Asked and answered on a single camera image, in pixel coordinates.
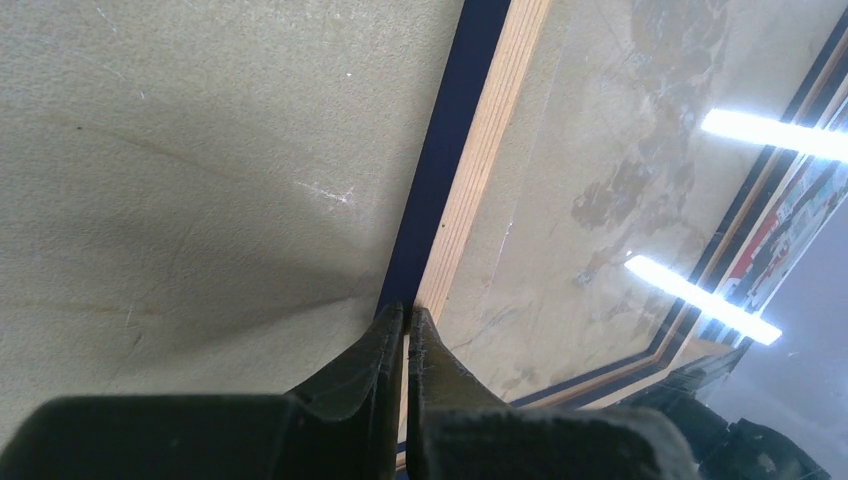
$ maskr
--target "dark blue edge strip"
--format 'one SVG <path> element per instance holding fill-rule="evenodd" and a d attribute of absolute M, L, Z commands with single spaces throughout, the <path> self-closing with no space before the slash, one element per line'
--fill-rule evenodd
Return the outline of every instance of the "dark blue edge strip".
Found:
<path fill-rule="evenodd" d="M 492 11 L 488 10 L 489 8 L 497 10 L 497 14 L 493 14 Z M 506 18 L 506 11 L 508 9 L 509 0 L 494 0 L 491 4 L 483 0 L 466 0 L 465 5 L 463 6 L 462 14 L 460 15 L 459 24 L 457 26 L 456 36 L 454 38 L 454 44 L 451 47 L 451 53 L 448 57 L 448 65 L 445 67 L 445 74 L 442 78 L 442 85 L 439 88 L 436 105 L 433 108 L 433 116 L 430 120 L 430 127 L 424 140 L 424 147 L 422 147 L 421 157 L 412 182 L 409 199 L 407 200 L 406 209 L 404 211 L 403 219 L 401 220 L 401 226 L 398 231 L 397 240 L 395 241 L 395 247 L 392 251 L 392 259 L 386 273 L 386 279 L 380 294 L 377 311 L 392 301 L 396 301 L 394 299 L 402 299 L 404 306 L 407 308 L 410 308 L 415 300 L 415 294 L 418 290 L 418 285 L 421 282 L 421 276 L 424 273 L 427 257 L 430 254 L 430 248 L 432 246 L 433 239 L 435 238 L 435 233 L 438 230 L 438 223 L 441 219 L 445 203 L 447 202 L 447 195 L 450 191 L 450 185 L 453 182 L 453 175 L 456 173 L 456 167 L 459 164 L 459 156 L 462 154 L 462 147 L 465 144 L 465 138 L 467 137 L 468 130 L 471 127 L 471 119 L 474 116 L 474 109 L 476 109 L 477 101 L 479 100 L 480 93 L 482 93 L 482 85 L 483 82 L 485 82 L 486 77 L 485 74 L 482 76 L 482 81 L 479 84 L 479 90 L 474 91 L 474 107 L 471 110 L 469 117 L 450 118 L 449 112 L 451 112 L 450 115 L 454 115 L 454 113 L 452 113 L 454 109 L 451 108 L 451 106 L 444 106 L 440 108 L 440 102 L 442 100 L 448 101 L 447 98 L 455 98 L 457 96 L 456 94 L 449 95 L 446 90 L 460 87 L 461 85 L 459 84 L 466 83 L 452 78 L 455 75 L 461 75 L 462 71 L 465 69 L 463 67 L 468 67 L 468 65 L 453 65 L 453 68 L 451 68 L 452 61 L 460 62 L 460 59 L 464 60 L 464 56 L 471 53 L 468 51 L 469 45 L 464 45 L 463 47 L 458 48 L 458 40 L 461 40 L 460 43 L 474 43 L 473 40 L 466 37 L 473 37 L 477 35 L 478 31 L 476 29 L 489 31 L 489 33 L 491 33 L 490 30 L 492 30 L 492 25 L 486 25 L 486 22 L 498 20 L 496 22 L 497 34 L 494 38 L 494 44 L 491 46 L 491 52 L 486 57 L 486 65 L 484 67 L 486 74 L 488 74 L 488 67 L 491 63 L 492 56 L 494 55 L 494 47 L 497 45 L 497 37 L 500 35 L 500 30 L 503 27 L 503 21 Z M 810 94 L 813 85 L 821 76 L 825 65 L 834 54 L 839 41 L 845 35 L 846 31 L 848 31 L 848 9 L 842 13 L 842 16 L 822 47 L 821 52 L 818 57 L 816 57 L 815 62 L 813 62 L 810 71 L 807 73 L 807 76 L 804 78 L 804 81 L 801 83 L 801 86 L 781 117 L 781 121 L 791 121 L 798 113 L 801 108 L 801 104 Z M 822 86 L 821 91 L 811 103 L 807 114 L 800 119 L 800 125 L 815 125 L 846 75 L 848 75 L 848 55 L 839 59 L 833 71 L 829 74 L 827 80 Z M 437 120 L 453 124 L 452 128 L 437 125 Z M 456 125 L 457 123 L 465 125 L 465 127 L 462 128 L 462 132 L 457 131 L 461 127 L 461 125 Z M 449 140 L 446 142 L 439 141 L 437 136 L 442 134 L 448 134 Z M 454 136 L 462 137 L 458 147 L 455 145 L 458 138 L 453 138 Z M 428 148 L 428 143 L 432 143 L 433 145 Z M 433 156 L 439 152 L 444 152 L 447 155 L 448 151 L 455 154 L 455 158 L 451 156 L 446 157 L 447 159 L 451 159 L 450 161 L 447 161 L 446 158 L 433 158 Z M 771 158 L 773 153 L 773 147 L 765 147 L 760 153 L 760 156 L 757 158 L 754 166 L 748 173 L 748 176 L 745 178 L 742 187 L 736 194 L 733 203 L 731 203 L 727 213 L 724 215 L 721 223 L 719 224 L 716 233 L 710 239 L 710 242 L 704 249 L 704 253 L 701 255 L 700 260 L 693 269 L 692 274 L 689 277 L 690 281 L 695 282 L 700 279 L 710 260 L 715 255 L 721 240 L 727 234 L 733 220 L 737 217 L 737 215 L 739 215 L 745 200 L 751 194 L 751 190 L 762 175 L 763 170 L 766 168 L 768 160 Z M 730 268 L 733 259 L 741 249 L 757 219 L 765 210 L 769 199 L 774 194 L 781 180 L 786 175 L 786 172 L 791 167 L 792 160 L 795 157 L 796 152 L 787 151 L 783 152 L 778 158 L 778 164 L 769 175 L 769 178 L 763 185 L 762 190 L 752 202 L 751 207 L 745 214 L 745 218 L 739 225 L 738 231 L 744 232 L 744 234 L 734 235 L 734 237 L 730 240 L 727 248 L 725 248 L 721 257 L 719 257 L 716 267 L 707 278 L 704 284 L 705 289 L 714 291 L 715 288 L 717 288 L 718 283 Z M 450 173 L 450 178 L 438 178 L 439 173 Z M 435 183 L 431 185 L 428 184 L 428 181 L 435 181 Z M 418 215 L 421 213 L 418 212 L 425 213 L 424 217 L 420 220 Z M 645 351 L 592 370 L 571 380 L 552 385 L 548 388 L 510 402 L 510 404 L 514 407 L 529 405 L 654 355 L 658 351 L 663 340 L 665 340 L 669 334 L 669 330 L 673 326 L 675 319 L 680 314 L 684 305 L 685 302 L 680 299 L 672 305 L 672 308 L 663 320 L 663 323 L 657 331 L 651 345 Z M 699 315 L 700 311 L 694 308 L 687 312 L 681 326 L 674 333 L 674 337 L 663 352 L 659 361 L 616 378 L 615 380 L 607 382 L 598 388 L 576 395 L 563 402 L 559 402 L 557 403 L 557 406 L 566 408 L 581 407 L 627 387 L 634 382 L 658 373 L 668 367 L 669 363 L 682 346 L 683 341 L 695 326 L 695 322 Z M 751 347 L 751 345 L 752 342 L 750 339 L 746 339 L 742 342 L 742 345 L 740 345 L 739 348 L 747 350 Z M 397 453 L 404 451 L 406 451 L 406 442 L 401 442 L 398 444 Z M 401 467 L 399 474 L 405 475 L 405 467 Z"/>
<path fill-rule="evenodd" d="M 377 312 L 398 301 L 412 308 L 509 4 L 466 0 L 462 7 Z"/>

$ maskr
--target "stain on surface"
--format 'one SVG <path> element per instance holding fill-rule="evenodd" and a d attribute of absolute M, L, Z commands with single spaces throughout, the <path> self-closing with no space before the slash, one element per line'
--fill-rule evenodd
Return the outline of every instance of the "stain on surface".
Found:
<path fill-rule="evenodd" d="M 633 49 L 626 69 L 644 89 L 652 128 L 628 150 L 610 176 L 590 184 L 572 202 L 571 216 L 587 230 L 618 231 L 596 250 L 574 282 L 585 287 L 607 265 L 626 259 L 631 240 L 681 227 L 682 251 L 707 238 L 684 218 L 695 186 L 689 139 L 704 115 L 714 74 L 728 38 L 727 0 L 637 0 L 631 16 Z"/>

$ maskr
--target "scratch mark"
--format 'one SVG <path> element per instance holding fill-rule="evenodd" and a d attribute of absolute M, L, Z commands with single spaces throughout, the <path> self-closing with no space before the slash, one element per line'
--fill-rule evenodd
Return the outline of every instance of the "scratch mark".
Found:
<path fill-rule="evenodd" d="M 97 6 L 97 3 L 96 3 L 94 0 L 91 0 L 91 4 L 92 4 L 92 5 L 94 5 L 94 8 L 95 8 L 95 9 L 97 9 L 97 13 L 99 13 L 99 14 L 100 14 L 100 16 L 101 16 L 101 17 L 103 17 L 103 20 L 106 20 L 106 22 L 107 22 L 107 23 L 109 24 L 109 26 L 112 28 L 112 31 L 115 33 L 115 35 L 117 35 L 117 34 L 118 34 L 118 29 L 117 29 L 117 27 L 115 26 L 115 23 L 114 23 L 114 22 L 112 22 L 112 20 L 110 20 L 110 19 L 109 19 L 109 17 L 107 17 L 107 16 L 106 16 L 106 13 L 105 13 L 105 12 L 103 12 L 103 10 L 102 10 L 100 7 L 98 7 L 98 6 Z"/>
<path fill-rule="evenodd" d="M 183 247 L 185 247 L 186 240 L 188 236 L 191 235 L 191 232 L 194 231 L 194 226 L 197 225 L 198 220 L 200 219 L 200 212 L 197 212 L 191 219 L 191 222 L 188 224 L 188 227 L 185 229 L 183 234 L 180 236 L 180 239 L 177 241 L 177 248 L 174 249 L 174 254 L 171 255 L 171 259 L 168 261 L 168 267 L 165 269 L 166 278 L 170 279 L 174 276 L 174 265 L 177 262 L 177 258 L 179 258 L 180 253 L 183 251 Z"/>
<path fill-rule="evenodd" d="M 306 183 L 303 183 L 303 182 L 297 182 L 297 184 L 300 185 L 301 187 L 309 190 L 310 192 L 312 192 L 315 195 L 319 195 L 319 196 L 322 196 L 324 198 L 329 198 L 330 200 L 335 200 L 337 203 L 342 203 L 342 204 L 345 204 L 345 205 L 352 205 L 353 204 L 353 187 L 350 187 L 348 189 L 347 193 L 345 193 L 344 195 L 337 195 L 335 193 L 331 193 L 331 192 L 328 192 L 326 190 L 322 190 L 322 189 L 318 188 L 317 183 L 313 183 L 312 185 L 309 185 L 309 184 L 306 184 Z"/>
<path fill-rule="evenodd" d="M 130 304 L 130 311 L 127 312 L 127 319 L 124 320 L 124 328 L 129 328 L 130 326 L 130 317 L 132 317 L 132 309 L 135 307 L 135 300 Z"/>
<path fill-rule="evenodd" d="M 601 6 L 598 5 L 598 0 L 593 0 L 592 4 L 595 6 L 595 9 L 601 15 L 601 18 L 604 20 L 604 24 L 607 27 L 610 35 L 612 35 L 613 40 L 615 40 L 615 44 L 618 47 L 618 51 L 624 53 L 624 47 L 621 45 L 621 42 L 618 40 L 618 35 L 616 35 L 615 30 L 613 30 L 612 25 L 609 23 L 609 19 L 607 19 L 606 14 L 601 10 Z"/>

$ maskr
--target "wooden strip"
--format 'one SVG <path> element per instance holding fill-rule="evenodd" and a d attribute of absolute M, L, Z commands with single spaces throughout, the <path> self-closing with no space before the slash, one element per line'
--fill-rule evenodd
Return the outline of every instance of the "wooden strip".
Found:
<path fill-rule="evenodd" d="M 550 0 L 513 0 L 459 160 L 415 304 L 438 324 Z"/>

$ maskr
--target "beige panel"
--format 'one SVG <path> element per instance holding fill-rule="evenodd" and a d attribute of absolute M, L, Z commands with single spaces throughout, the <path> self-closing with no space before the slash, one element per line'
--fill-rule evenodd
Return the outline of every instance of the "beige panel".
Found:
<path fill-rule="evenodd" d="M 281 392 L 373 313 L 461 2 L 0 10 L 0 443 L 81 392 Z"/>
<path fill-rule="evenodd" d="M 628 252 L 687 275 L 759 154 L 701 119 L 779 116 L 846 3 L 571 2 L 551 88 L 520 100 L 547 99 L 536 138 L 495 166 L 447 345 L 507 400 L 647 348 L 671 299 L 623 268 Z"/>

